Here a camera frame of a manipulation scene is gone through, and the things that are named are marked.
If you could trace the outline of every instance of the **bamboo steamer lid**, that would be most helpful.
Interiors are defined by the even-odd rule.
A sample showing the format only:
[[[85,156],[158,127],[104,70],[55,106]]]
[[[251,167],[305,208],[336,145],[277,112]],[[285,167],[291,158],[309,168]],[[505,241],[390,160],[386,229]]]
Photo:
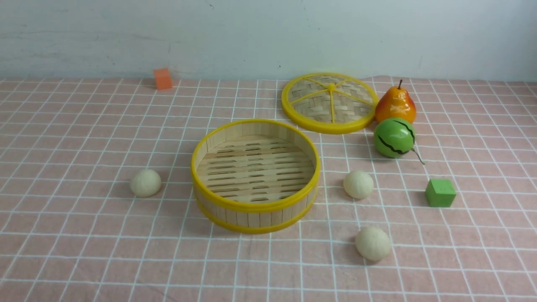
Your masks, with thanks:
[[[287,117],[304,129],[345,134],[367,127],[379,98],[366,83],[336,73],[314,73],[290,81],[281,95]]]

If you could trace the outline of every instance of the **orange foam block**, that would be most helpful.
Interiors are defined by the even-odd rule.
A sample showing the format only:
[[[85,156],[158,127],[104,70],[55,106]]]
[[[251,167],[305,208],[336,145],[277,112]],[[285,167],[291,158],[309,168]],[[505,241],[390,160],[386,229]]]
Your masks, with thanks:
[[[173,87],[168,68],[155,69],[153,70],[153,74],[155,75],[157,90],[170,89]]]

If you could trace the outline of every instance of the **bamboo steamer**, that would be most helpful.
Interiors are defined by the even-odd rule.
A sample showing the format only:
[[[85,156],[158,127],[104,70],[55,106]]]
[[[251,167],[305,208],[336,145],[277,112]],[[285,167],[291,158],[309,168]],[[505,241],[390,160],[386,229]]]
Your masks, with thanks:
[[[217,225],[269,233],[300,220],[317,195],[321,162],[299,130],[274,120],[226,124],[205,136],[192,155],[197,204]]]
[[[287,117],[304,129],[345,134],[367,127],[379,102],[375,91],[356,78],[313,73],[290,81],[281,93]]]

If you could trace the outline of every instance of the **green foam block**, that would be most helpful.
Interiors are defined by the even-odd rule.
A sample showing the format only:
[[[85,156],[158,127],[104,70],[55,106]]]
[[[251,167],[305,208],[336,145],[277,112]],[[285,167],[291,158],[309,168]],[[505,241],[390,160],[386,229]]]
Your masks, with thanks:
[[[431,179],[425,189],[425,197],[432,207],[450,207],[456,195],[449,179]]]

